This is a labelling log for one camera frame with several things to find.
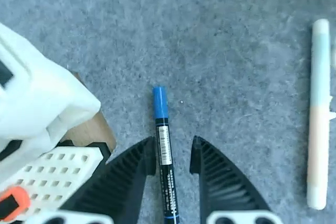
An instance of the white perforated plate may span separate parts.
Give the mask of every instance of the white perforated plate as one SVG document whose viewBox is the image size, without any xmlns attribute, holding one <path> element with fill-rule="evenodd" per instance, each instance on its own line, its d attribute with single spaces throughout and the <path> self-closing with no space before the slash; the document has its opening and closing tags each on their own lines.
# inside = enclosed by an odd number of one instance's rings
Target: white perforated plate
<svg viewBox="0 0 336 224">
<path fill-rule="evenodd" d="M 29 217 L 24 224 L 113 224 L 113 220 L 106 215 L 87 214 L 84 212 L 72 212 L 65 210 L 41 211 L 37 215 Z"/>
<path fill-rule="evenodd" d="M 0 185 L 21 186 L 31 206 L 16 220 L 26 220 L 42 209 L 59 208 L 96 170 L 103 156 L 98 147 L 60 146 L 29 163 Z"/>
<path fill-rule="evenodd" d="M 283 224 L 281 219 L 270 211 L 214 211 L 206 220 L 207 224 L 232 223 L 232 224 Z"/>
</svg>

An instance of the orange part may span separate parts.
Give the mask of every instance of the orange part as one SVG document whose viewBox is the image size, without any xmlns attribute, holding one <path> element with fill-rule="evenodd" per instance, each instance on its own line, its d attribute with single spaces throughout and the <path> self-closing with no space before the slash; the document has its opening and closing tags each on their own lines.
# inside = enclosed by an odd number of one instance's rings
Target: orange part
<svg viewBox="0 0 336 224">
<path fill-rule="evenodd" d="M 26 208 L 30 207 L 29 194 L 25 189 L 20 186 L 10 187 L 0 195 L 0 203 L 9 196 L 13 196 L 17 204 L 19 205 L 13 212 L 10 213 L 3 221 L 14 220 L 20 215 Z"/>
</svg>

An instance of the brown cardboard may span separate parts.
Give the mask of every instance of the brown cardboard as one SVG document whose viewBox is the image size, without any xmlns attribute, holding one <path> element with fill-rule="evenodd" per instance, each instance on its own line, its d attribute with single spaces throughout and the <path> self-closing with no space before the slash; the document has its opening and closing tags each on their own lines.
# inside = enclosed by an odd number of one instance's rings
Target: brown cardboard
<svg viewBox="0 0 336 224">
<path fill-rule="evenodd" d="M 82 82 L 77 73 L 73 73 L 73 75 Z M 106 142 L 110 151 L 113 151 L 116 145 L 116 138 L 101 111 L 91 120 L 70 129 L 62 141 L 67 139 L 72 140 L 75 146 L 86 146 L 92 142 Z"/>
</svg>

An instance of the blue marker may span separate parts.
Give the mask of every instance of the blue marker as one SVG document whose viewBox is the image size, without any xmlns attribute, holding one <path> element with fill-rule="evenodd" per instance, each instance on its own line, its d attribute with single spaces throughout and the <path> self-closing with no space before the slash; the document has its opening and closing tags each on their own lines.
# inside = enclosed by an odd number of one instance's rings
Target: blue marker
<svg viewBox="0 0 336 224">
<path fill-rule="evenodd" d="M 167 98 L 164 87 L 155 87 L 153 95 L 164 223 L 179 224 L 180 218 L 177 207 L 174 166 L 170 145 Z"/>
</svg>

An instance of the square hole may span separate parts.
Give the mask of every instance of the square hole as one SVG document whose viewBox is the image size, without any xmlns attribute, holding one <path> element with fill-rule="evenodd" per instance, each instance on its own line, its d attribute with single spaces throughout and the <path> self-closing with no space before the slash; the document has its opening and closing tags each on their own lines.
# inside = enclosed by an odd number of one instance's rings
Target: square hole
<svg viewBox="0 0 336 224">
<path fill-rule="evenodd" d="M 64 156 L 65 156 L 65 154 L 59 154 L 57 159 L 62 160 L 64 158 Z"/>
<path fill-rule="evenodd" d="M 75 168 L 73 171 L 74 171 L 73 174 L 78 174 L 80 171 L 80 168 Z"/>
<path fill-rule="evenodd" d="M 47 181 L 46 181 L 46 180 L 42 180 L 42 181 L 41 181 L 41 183 L 40 183 L 40 186 L 45 186 L 45 185 L 46 185 L 46 183 L 47 183 Z"/>
<path fill-rule="evenodd" d="M 31 179 L 29 182 L 28 182 L 28 186 L 32 186 L 33 184 L 35 183 L 35 180 L 34 179 Z"/>
<path fill-rule="evenodd" d="M 46 155 L 46 159 L 51 159 L 52 156 L 53 156 L 53 154 L 47 154 L 47 155 Z"/>
<path fill-rule="evenodd" d="M 62 195 L 57 195 L 56 198 L 55 198 L 55 201 L 59 201 L 59 200 L 61 200 L 62 198 L 63 198 Z"/>
<path fill-rule="evenodd" d="M 67 170 L 68 170 L 68 168 L 66 168 L 66 167 L 63 167 L 63 168 L 62 168 L 62 170 L 61 170 L 61 173 L 66 173 L 66 172 L 67 172 Z"/>
<path fill-rule="evenodd" d="M 30 199 L 36 199 L 38 196 L 38 194 L 32 194 L 32 196 L 30 197 Z"/>
<path fill-rule="evenodd" d="M 71 185 L 71 182 L 70 181 L 66 181 L 65 183 L 64 183 L 64 187 L 69 187 Z"/>
<path fill-rule="evenodd" d="M 22 183 L 23 183 L 23 179 L 18 179 L 16 182 L 17 185 L 21 185 Z"/>
<path fill-rule="evenodd" d="M 53 181 L 52 183 L 51 183 L 51 186 L 57 186 L 59 184 L 59 181 Z"/>
<path fill-rule="evenodd" d="M 42 200 L 48 200 L 50 198 L 50 194 L 46 194 L 43 196 Z"/>
<path fill-rule="evenodd" d="M 41 173 L 43 171 L 44 167 L 43 166 L 40 166 L 39 168 L 37 168 L 37 172 L 38 173 Z"/>
<path fill-rule="evenodd" d="M 26 166 L 26 168 L 25 168 L 25 172 L 29 172 L 31 169 L 32 169 L 32 166 L 31 166 L 31 165 L 28 165 L 28 166 Z"/>
<path fill-rule="evenodd" d="M 49 173 L 54 173 L 55 170 L 56 170 L 56 167 L 51 167 L 51 168 L 49 169 Z"/>
<path fill-rule="evenodd" d="M 88 156 L 83 155 L 83 156 L 82 156 L 82 161 L 83 161 L 83 162 L 86 162 L 86 160 L 88 160 Z"/>
</svg>

